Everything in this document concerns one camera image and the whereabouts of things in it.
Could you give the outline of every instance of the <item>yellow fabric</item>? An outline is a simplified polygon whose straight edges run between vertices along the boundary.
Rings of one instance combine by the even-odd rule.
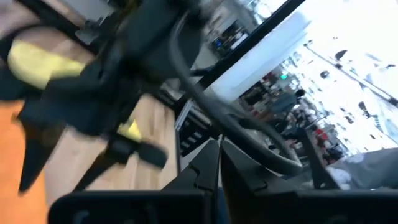
[[[83,63],[48,52],[28,42],[15,40],[8,56],[9,67],[21,81],[44,89],[50,77],[78,75],[85,67]],[[134,121],[129,126],[121,125],[119,134],[139,141],[141,133]]]

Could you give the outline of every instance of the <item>person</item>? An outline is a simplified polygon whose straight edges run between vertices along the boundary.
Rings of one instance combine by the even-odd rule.
[[[287,113],[289,113],[293,107],[299,104],[299,100],[305,95],[305,90],[299,89],[295,94],[282,92],[277,97],[271,100],[268,105],[268,111],[263,117],[262,121],[268,122],[273,119],[284,119]]]

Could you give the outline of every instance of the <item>black cable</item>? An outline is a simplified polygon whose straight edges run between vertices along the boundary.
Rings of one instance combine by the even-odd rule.
[[[180,47],[178,46],[178,36],[185,25],[185,21],[187,20],[188,15],[189,11],[186,12],[176,23],[175,27],[172,30],[169,43],[170,59],[177,71],[176,75],[181,82],[181,86],[185,88],[185,91],[190,96],[192,96],[193,99],[200,106],[204,107],[204,111],[209,113],[207,115],[213,121],[215,121],[216,123],[220,123],[222,126],[224,126],[225,131],[228,131],[234,136],[235,139],[231,139],[232,141],[243,140],[244,144],[241,144],[241,146],[245,145],[245,148],[241,149],[254,160],[281,174],[295,174],[299,172],[302,166],[297,155],[295,154],[293,149],[285,145],[282,136],[280,136],[280,134],[278,134],[272,127],[268,126],[266,123],[256,121],[254,118],[244,114],[242,111],[232,107],[231,105],[227,105],[221,100],[206,97],[203,94],[203,88],[195,85],[192,82],[192,80],[190,79],[190,68],[185,62],[180,51]],[[288,155],[289,159],[274,154],[272,151],[262,147],[259,143],[254,141],[252,137],[250,137],[247,133],[243,131],[242,127],[240,127],[236,123],[234,124],[233,122],[231,122],[229,117],[225,116],[225,114],[221,112],[222,110],[220,109],[225,108],[232,110],[240,115],[243,115],[245,118],[250,120],[250,122],[252,122],[254,126],[257,126],[258,129],[260,129],[263,133],[267,135],[267,137],[270,138],[272,143],[274,143],[278,149]]]

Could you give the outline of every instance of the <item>white wall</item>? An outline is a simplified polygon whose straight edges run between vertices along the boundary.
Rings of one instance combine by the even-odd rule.
[[[209,88],[225,101],[234,101],[307,41],[308,27],[314,19],[332,16],[341,2],[305,1]]]

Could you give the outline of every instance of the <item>orange floor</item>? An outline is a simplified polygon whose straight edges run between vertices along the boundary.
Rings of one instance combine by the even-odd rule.
[[[18,194],[25,156],[25,134],[14,119],[23,102],[0,103],[0,220],[2,224],[46,223],[44,175],[24,195]]]

